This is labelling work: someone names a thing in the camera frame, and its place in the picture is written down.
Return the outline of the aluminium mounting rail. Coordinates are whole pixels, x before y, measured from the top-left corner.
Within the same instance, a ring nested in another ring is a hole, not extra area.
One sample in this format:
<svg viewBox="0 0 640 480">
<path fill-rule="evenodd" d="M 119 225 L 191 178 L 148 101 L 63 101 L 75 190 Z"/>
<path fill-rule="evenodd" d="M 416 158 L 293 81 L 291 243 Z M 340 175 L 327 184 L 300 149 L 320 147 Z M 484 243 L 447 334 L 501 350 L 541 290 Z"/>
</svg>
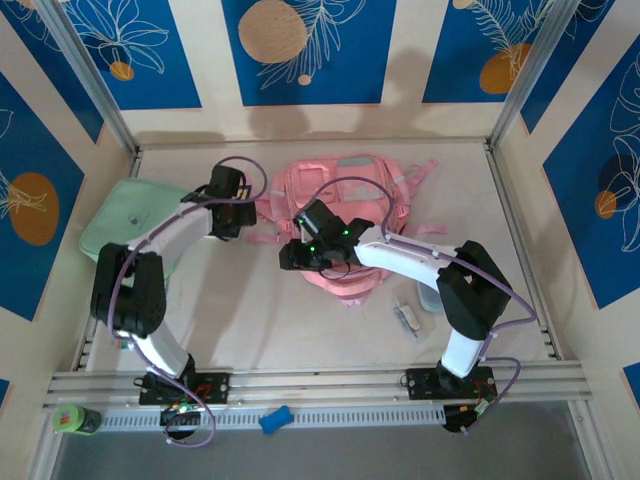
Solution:
<svg viewBox="0 0 640 480">
<path fill-rule="evenodd" d="M 42 407 L 63 403 L 97 409 L 138 405 L 134 379 L 140 371 L 59 372 L 53 375 Z M 410 402 L 402 369 L 237 370 L 227 388 L 229 408 L 406 405 Z M 506 402 L 589 401 L 591 387 L 577 361 L 522 364 L 520 375 L 502 399 Z"/>
</svg>

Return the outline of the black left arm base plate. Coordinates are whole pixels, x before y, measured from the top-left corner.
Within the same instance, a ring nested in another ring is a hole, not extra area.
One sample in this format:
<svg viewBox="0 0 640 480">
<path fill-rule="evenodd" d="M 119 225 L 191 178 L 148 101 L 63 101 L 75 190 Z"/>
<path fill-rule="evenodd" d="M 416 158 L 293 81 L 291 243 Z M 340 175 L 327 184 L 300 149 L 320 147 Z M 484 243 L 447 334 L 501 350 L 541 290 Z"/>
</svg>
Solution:
<svg viewBox="0 0 640 480">
<path fill-rule="evenodd" d="M 191 373 L 179 380 L 184 386 L 193 391 L 204 403 L 225 405 L 229 394 L 230 374 L 223 373 Z M 133 385 L 140 389 L 140 405 L 169 405 L 186 401 L 195 405 L 196 402 L 178 387 L 161 379 L 151 372 L 143 377 L 136 377 Z"/>
</svg>

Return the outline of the mint green lunch bag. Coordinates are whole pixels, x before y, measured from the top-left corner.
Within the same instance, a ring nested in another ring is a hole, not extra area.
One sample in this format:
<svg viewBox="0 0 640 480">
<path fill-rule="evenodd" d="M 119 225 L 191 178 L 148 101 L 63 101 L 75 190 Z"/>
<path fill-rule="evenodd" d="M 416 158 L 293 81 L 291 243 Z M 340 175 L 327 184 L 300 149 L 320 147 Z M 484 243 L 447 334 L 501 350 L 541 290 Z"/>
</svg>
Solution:
<svg viewBox="0 0 640 480">
<path fill-rule="evenodd" d="M 141 178 L 119 181 L 80 236 L 80 250 L 97 263 L 104 245 L 127 244 L 148 234 L 188 193 L 185 188 Z"/>
</svg>

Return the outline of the small wired circuit board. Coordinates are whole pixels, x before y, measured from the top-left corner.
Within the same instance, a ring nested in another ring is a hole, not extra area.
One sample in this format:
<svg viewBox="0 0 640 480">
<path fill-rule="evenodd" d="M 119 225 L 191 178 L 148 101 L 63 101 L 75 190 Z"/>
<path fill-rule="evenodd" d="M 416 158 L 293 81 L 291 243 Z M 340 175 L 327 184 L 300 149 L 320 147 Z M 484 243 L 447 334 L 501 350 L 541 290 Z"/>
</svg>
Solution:
<svg viewBox="0 0 640 480">
<path fill-rule="evenodd" d="M 201 424 L 201 410 L 186 402 L 176 403 L 161 411 L 159 423 L 169 431 L 196 429 Z"/>
<path fill-rule="evenodd" d="M 482 400 L 477 405 L 445 405 L 445 424 L 443 428 L 448 432 L 467 435 L 470 428 L 493 405 Z"/>
</svg>

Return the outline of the blue lid pencil case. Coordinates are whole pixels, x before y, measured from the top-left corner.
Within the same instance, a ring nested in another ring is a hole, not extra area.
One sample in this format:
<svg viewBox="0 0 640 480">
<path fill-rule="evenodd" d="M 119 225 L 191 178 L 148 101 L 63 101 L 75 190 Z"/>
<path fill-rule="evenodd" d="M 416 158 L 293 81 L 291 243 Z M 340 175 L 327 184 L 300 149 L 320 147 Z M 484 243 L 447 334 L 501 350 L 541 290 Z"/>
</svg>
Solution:
<svg viewBox="0 0 640 480">
<path fill-rule="evenodd" d="M 437 313 L 444 307 L 439 292 L 424 283 L 417 283 L 417 293 L 420 305 L 425 311 Z"/>
</svg>

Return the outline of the green tape roll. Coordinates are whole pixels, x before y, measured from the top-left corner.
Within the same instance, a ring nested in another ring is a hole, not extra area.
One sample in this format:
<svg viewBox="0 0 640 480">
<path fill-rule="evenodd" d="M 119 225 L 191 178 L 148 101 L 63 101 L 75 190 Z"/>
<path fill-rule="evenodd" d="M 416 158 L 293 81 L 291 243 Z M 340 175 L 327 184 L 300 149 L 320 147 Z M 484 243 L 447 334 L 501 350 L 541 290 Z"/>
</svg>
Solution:
<svg viewBox="0 0 640 480">
<path fill-rule="evenodd" d="M 102 415 L 76 404 L 60 405 L 53 415 L 53 428 L 58 433 L 92 435 L 102 424 Z"/>
</svg>

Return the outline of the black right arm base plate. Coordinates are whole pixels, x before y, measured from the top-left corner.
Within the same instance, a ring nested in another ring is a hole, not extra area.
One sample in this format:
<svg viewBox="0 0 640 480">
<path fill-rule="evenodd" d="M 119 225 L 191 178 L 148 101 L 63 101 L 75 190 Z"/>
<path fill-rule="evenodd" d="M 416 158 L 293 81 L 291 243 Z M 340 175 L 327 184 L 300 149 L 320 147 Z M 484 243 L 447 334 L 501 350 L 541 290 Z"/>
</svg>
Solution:
<svg viewBox="0 0 640 480">
<path fill-rule="evenodd" d="M 491 400 L 497 396 L 493 370 L 476 366 L 464 379 L 446 369 L 410 368 L 405 382 L 411 400 Z"/>
</svg>

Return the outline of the blue bone-shaped object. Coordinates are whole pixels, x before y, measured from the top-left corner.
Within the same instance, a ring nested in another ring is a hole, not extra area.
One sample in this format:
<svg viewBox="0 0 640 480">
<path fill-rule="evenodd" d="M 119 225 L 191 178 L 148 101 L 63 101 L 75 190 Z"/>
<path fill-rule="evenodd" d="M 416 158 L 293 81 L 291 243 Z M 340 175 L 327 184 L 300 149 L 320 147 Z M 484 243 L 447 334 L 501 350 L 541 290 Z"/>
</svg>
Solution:
<svg viewBox="0 0 640 480">
<path fill-rule="evenodd" d="M 272 435 L 279 429 L 294 422 L 294 415 L 286 405 L 262 416 L 258 423 L 265 435 Z"/>
</svg>

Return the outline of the aluminium frame post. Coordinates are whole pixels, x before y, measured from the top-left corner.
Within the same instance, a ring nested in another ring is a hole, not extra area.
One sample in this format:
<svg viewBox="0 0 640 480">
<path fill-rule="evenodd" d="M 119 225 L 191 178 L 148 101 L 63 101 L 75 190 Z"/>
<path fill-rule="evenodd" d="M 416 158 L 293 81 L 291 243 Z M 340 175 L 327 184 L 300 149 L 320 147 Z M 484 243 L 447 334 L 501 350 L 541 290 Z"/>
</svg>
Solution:
<svg viewBox="0 0 640 480">
<path fill-rule="evenodd" d="M 563 36 L 580 1 L 554 0 L 551 4 L 549 15 L 541 25 L 525 64 L 518 73 L 494 127 L 486 139 L 486 147 L 489 152 L 493 152 L 504 141 Z"/>
<path fill-rule="evenodd" d="M 51 36 L 106 124 L 111 128 L 116 140 L 135 157 L 139 151 L 139 145 L 63 7 L 58 0 L 34 0 L 34 3 Z"/>
</svg>

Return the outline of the pink student backpack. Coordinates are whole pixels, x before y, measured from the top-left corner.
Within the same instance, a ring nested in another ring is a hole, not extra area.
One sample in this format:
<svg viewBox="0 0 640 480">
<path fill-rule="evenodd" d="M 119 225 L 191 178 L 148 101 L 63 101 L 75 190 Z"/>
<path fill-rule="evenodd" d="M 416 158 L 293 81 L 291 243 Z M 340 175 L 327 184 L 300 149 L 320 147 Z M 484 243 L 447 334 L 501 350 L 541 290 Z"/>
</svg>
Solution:
<svg viewBox="0 0 640 480">
<path fill-rule="evenodd" d="M 385 225 L 389 233 L 445 234 L 446 227 L 439 224 L 409 226 L 412 198 L 437 166 L 438 161 L 431 159 L 404 169 L 396 160 L 376 155 L 296 160 L 272 178 L 270 189 L 256 202 L 258 215 L 271 222 L 276 233 L 252 234 L 249 241 L 276 244 L 281 250 L 292 239 L 303 239 L 305 234 L 294 225 L 294 216 L 315 199 L 324 202 L 346 224 L 360 218 Z M 380 268 L 348 265 L 298 272 L 347 307 L 362 304 L 390 275 Z"/>
</svg>

